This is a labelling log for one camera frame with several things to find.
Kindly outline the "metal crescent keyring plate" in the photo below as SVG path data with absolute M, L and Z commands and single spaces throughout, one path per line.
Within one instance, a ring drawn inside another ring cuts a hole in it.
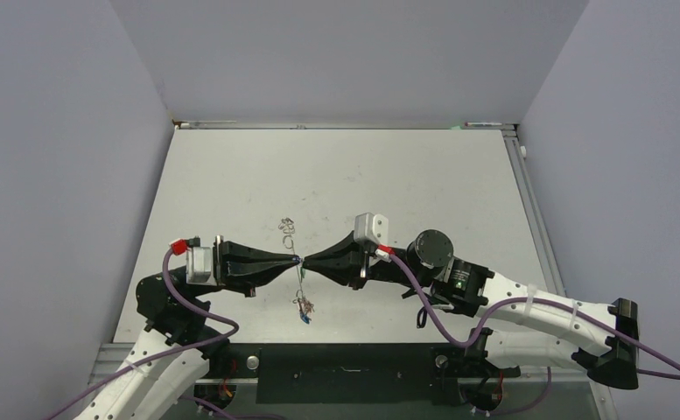
M 283 246 L 292 254 L 299 256 L 295 248 L 294 235 L 296 234 L 295 222 L 290 217 L 284 217 L 278 224 L 278 230 L 282 234 Z M 307 298 L 304 291 L 304 278 L 300 276 L 300 267 L 303 264 L 303 259 L 300 257 L 300 263 L 296 266 L 298 288 L 293 300 L 294 305 L 298 308 L 298 315 L 300 312 L 306 313 L 312 322 L 312 313 L 314 312 L 313 303 Z

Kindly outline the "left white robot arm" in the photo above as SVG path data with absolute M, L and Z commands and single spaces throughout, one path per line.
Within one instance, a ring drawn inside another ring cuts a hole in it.
M 239 324 L 211 311 L 200 296 L 232 291 L 252 298 L 301 258 L 199 237 L 173 241 L 160 273 L 137 285 L 145 324 L 119 368 L 82 392 L 80 419 L 155 419 L 203 375 L 228 368 L 225 348 Z

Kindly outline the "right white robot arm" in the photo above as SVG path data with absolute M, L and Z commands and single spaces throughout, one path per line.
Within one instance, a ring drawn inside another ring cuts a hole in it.
M 488 332 L 478 325 L 460 343 L 465 367 L 476 375 L 491 368 L 558 367 L 584 372 L 615 389 L 634 390 L 638 381 L 638 305 L 570 300 L 534 284 L 518 283 L 454 254 L 452 240 L 428 229 L 407 248 L 365 243 L 355 234 L 303 261 L 306 270 L 337 284 L 361 289 L 368 281 L 401 284 L 424 298 L 420 320 L 442 326 L 434 307 L 522 326 L 520 332 Z

